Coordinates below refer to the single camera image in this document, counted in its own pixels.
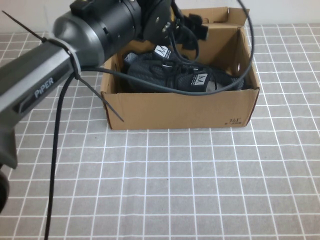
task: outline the black cable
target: black cable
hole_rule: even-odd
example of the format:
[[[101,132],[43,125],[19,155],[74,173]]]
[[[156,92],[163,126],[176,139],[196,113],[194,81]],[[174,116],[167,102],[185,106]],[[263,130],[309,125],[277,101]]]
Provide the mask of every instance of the black cable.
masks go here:
[[[21,22],[19,22],[18,20],[16,20],[14,17],[12,17],[10,14],[6,13],[5,11],[1,11],[3,12],[5,15],[7,15],[12,21],[14,21],[16,24],[20,25],[21,27],[23,27],[25,30],[27,30],[29,33],[31,33],[33,36],[35,36],[37,39],[43,41],[43,38],[41,36],[39,36],[38,34],[36,34],[34,31],[32,31],[30,28],[28,28],[27,26],[23,25]]]
[[[56,107],[54,134],[53,134],[53,147],[52,147],[52,160],[51,160],[51,173],[50,173],[49,200],[48,200],[49,202],[48,202],[48,211],[47,211],[46,224],[45,224],[44,240],[48,240],[49,232],[50,232],[50,223],[51,223],[51,215],[52,215],[52,207],[53,207],[54,191],[55,191],[55,175],[56,175],[59,128],[60,128],[62,105],[64,103],[64,98],[65,98],[67,89],[73,79],[74,79],[74,75],[72,74],[66,80],[61,90],[58,104]]]
[[[169,30],[168,34],[169,34],[169,39],[170,39],[170,43],[173,48],[173,51],[181,62],[186,63],[186,64],[194,64],[199,59],[199,54],[200,54],[199,43],[198,43],[197,37],[189,28],[187,28],[181,24],[178,26],[179,26],[179,28],[181,28],[181,31],[186,31],[188,33],[188,35],[192,37],[192,41],[194,42],[194,45],[195,45],[195,58],[194,58],[194,60],[189,60],[189,59],[184,58],[180,54],[180,52],[177,49],[175,35],[172,30]]]
[[[79,81],[81,81],[84,85],[86,85],[98,98],[100,98],[100,100],[107,105],[111,111],[122,121],[125,122],[123,120],[123,118],[117,113],[117,111],[110,105],[110,103],[108,103],[92,86],[90,86],[89,83],[87,83],[85,80],[83,80],[81,77],[78,77]]]
[[[251,18],[249,16],[249,13],[248,13],[245,5],[243,4],[242,0],[237,0],[237,1],[241,5],[243,12],[244,12],[245,16],[247,17],[247,20],[249,23],[249,28],[250,28],[250,33],[251,33],[251,54],[250,54],[248,66],[244,70],[242,75],[238,78],[237,81],[233,82],[232,84],[230,84],[228,86],[222,87],[222,88],[215,90],[215,91],[212,91],[212,92],[188,92],[188,91],[181,91],[181,90],[177,90],[177,89],[173,89],[173,88],[169,88],[169,87],[165,87],[165,86],[160,86],[160,85],[136,78],[134,76],[124,74],[122,72],[113,71],[113,70],[102,68],[102,67],[86,67],[86,68],[82,69],[82,71],[83,72],[100,72],[100,73],[112,74],[117,77],[126,79],[128,81],[133,81],[133,82],[137,82],[139,84],[148,85],[150,87],[153,87],[153,88],[155,88],[159,91],[165,92],[165,93],[175,93],[175,94],[181,94],[181,95],[187,95],[187,96],[208,96],[208,95],[218,94],[221,92],[232,90],[233,87],[237,86],[238,84],[241,83],[241,81],[243,81],[245,79],[245,77],[248,75],[248,73],[252,69],[252,62],[253,62],[254,53],[255,53],[255,33],[254,33],[254,27],[253,27]]]

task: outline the robotic arm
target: robotic arm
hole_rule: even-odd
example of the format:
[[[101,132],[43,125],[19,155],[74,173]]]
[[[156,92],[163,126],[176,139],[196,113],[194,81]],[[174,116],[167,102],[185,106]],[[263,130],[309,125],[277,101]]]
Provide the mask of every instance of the robotic arm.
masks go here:
[[[208,28],[195,16],[183,16],[174,0],[73,2],[54,23],[54,42],[0,68],[0,167],[17,167],[15,125],[75,70],[101,66],[131,40],[168,45],[169,27],[185,40],[179,24],[206,39]]]

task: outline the gray grid mat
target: gray grid mat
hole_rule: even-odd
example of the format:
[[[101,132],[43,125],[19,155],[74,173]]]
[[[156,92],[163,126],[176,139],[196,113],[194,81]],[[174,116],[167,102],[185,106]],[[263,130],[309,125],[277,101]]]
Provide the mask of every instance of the gray grid mat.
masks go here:
[[[320,24],[255,34],[261,94],[245,128],[112,131],[101,102],[73,83],[51,239],[320,239]],[[38,44],[0,34],[0,66]],[[99,89],[100,75],[84,78]],[[0,239],[43,237],[57,96],[16,127]]]

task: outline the shoe logo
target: shoe logo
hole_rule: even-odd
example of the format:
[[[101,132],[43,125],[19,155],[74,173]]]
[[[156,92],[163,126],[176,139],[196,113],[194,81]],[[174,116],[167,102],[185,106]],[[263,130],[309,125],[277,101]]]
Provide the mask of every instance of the shoe logo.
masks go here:
[[[207,73],[195,75],[192,81],[192,85],[194,86],[204,85],[206,82],[207,76],[208,76]]]
[[[156,46],[154,52],[166,59],[168,59],[171,54],[171,51],[166,46]]]

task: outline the shoe box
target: shoe box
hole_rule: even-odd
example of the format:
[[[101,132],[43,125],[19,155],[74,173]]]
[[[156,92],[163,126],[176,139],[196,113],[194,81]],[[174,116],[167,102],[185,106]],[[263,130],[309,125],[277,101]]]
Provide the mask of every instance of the shoe box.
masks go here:
[[[208,25],[206,41],[199,41],[199,62],[219,67],[232,75],[240,75],[248,66],[250,47],[246,37],[246,15],[240,8],[185,9],[185,15],[202,16]],[[120,71],[124,55],[145,53],[155,46],[148,42],[132,41],[110,58],[105,68]],[[179,51],[195,57],[195,51],[178,46]],[[106,118],[113,130],[193,129],[245,127],[252,116],[260,92],[254,66],[245,78],[249,89],[225,91],[207,96],[187,96],[175,93],[128,93],[121,87],[122,80],[104,74],[101,95],[123,118],[122,122],[107,106]]]

